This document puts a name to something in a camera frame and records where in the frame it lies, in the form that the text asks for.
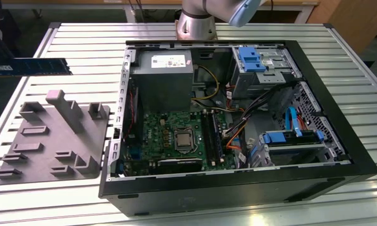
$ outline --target aluminum workbench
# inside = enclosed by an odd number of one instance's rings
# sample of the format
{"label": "aluminum workbench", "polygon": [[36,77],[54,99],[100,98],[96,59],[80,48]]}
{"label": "aluminum workbench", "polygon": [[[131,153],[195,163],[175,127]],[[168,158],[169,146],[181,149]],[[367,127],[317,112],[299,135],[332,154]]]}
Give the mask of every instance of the aluminum workbench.
{"label": "aluminum workbench", "polygon": [[[217,24],[220,40],[297,40],[377,163],[377,78],[335,29],[321,24]],[[26,101],[47,105],[63,89],[80,105],[115,111],[126,40],[172,40],[175,24],[62,24],[48,30],[35,57],[66,57],[72,76],[24,77],[0,118],[0,165]],[[112,120],[107,137],[112,136]],[[27,226],[130,225],[377,225],[377,176],[307,201],[128,218],[99,195],[100,178],[0,186],[0,223]]]}

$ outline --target black cable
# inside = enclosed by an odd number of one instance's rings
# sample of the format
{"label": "black cable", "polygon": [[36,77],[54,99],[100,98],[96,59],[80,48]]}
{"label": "black cable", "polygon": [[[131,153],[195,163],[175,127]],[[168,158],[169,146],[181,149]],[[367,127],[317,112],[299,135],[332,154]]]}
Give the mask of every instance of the black cable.
{"label": "black cable", "polygon": [[273,11],[275,11],[275,0],[271,0],[269,21],[272,21]]}
{"label": "black cable", "polygon": [[241,153],[245,156],[245,163],[240,165],[239,168],[247,168],[248,165],[248,150],[247,150],[247,143],[245,143],[245,129],[243,129],[239,133],[239,140],[240,140],[240,147],[241,147]]}
{"label": "black cable", "polygon": [[132,9],[135,10],[134,4],[132,4],[132,0],[128,0],[128,2],[130,2],[130,4],[131,4]]}
{"label": "black cable", "polygon": [[139,4],[139,8],[140,8],[140,11],[142,11],[142,19],[143,19],[143,23],[146,23],[146,20],[144,20],[144,10],[143,10],[143,5],[142,5],[142,0],[136,0],[138,4]]}
{"label": "black cable", "polygon": [[168,16],[168,12],[169,12],[169,9],[167,9],[167,12],[165,12],[163,18],[159,19],[160,22],[161,22],[161,21],[165,19],[165,17]]}
{"label": "black cable", "polygon": [[[208,93],[207,93],[207,88],[204,89],[204,94],[205,94],[205,96],[208,97]],[[216,106],[216,107],[219,107],[219,105],[216,104],[216,102],[213,101],[213,98],[216,97],[216,95],[212,97],[212,98],[209,98],[208,100],[213,103],[213,105]]]}
{"label": "black cable", "polygon": [[297,84],[297,82],[299,81],[295,80],[295,81],[291,81],[285,84],[275,85],[264,94],[261,94],[253,100],[253,102],[249,104],[249,106],[247,107],[247,109],[245,109],[245,111],[241,115],[241,121],[239,122],[239,124],[236,126],[233,126],[232,128],[229,128],[225,133],[231,133],[232,131],[236,130],[236,128],[240,128],[243,126],[243,124],[247,122],[248,118],[252,116],[253,110],[256,110],[259,107],[261,107],[264,104],[267,104],[267,102],[268,102],[271,96],[275,94],[275,92],[277,92],[283,88],[295,86]]}

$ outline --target blue plastic clip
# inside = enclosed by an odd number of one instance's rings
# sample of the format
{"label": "blue plastic clip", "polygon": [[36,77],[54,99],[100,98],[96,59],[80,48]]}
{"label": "blue plastic clip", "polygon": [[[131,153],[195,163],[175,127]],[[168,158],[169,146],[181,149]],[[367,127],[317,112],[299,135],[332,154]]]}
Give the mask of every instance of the blue plastic clip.
{"label": "blue plastic clip", "polygon": [[317,131],[316,131],[316,134],[317,134],[317,137],[319,137],[320,142],[324,141],[324,133],[323,133],[323,131],[321,131],[321,130],[317,130]]}
{"label": "blue plastic clip", "polygon": [[265,72],[267,68],[260,61],[260,54],[253,47],[239,47],[239,57],[245,72]]}
{"label": "blue plastic clip", "polygon": [[269,144],[269,143],[271,143],[269,135],[268,135],[268,134],[264,134],[264,135],[263,135],[263,138],[264,138],[264,143],[265,143],[265,144]]}
{"label": "blue plastic clip", "polygon": [[269,139],[273,143],[285,143],[287,139],[283,132],[268,133]]}
{"label": "blue plastic clip", "polygon": [[301,134],[301,131],[300,131],[300,125],[299,125],[299,122],[297,122],[297,116],[296,116],[296,109],[295,107],[288,107],[287,109],[287,113],[285,113],[285,129],[287,130],[291,130],[291,120],[289,120],[289,115],[292,117],[292,125],[293,125],[293,129],[295,129],[295,132],[296,132],[296,136],[301,137],[303,134]]}
{"label": "blue plastic clip", "polygon": [[255,155],[256,151],[257,151],[257,146],[255,145],[252,152],[251,152],[251,157]]}

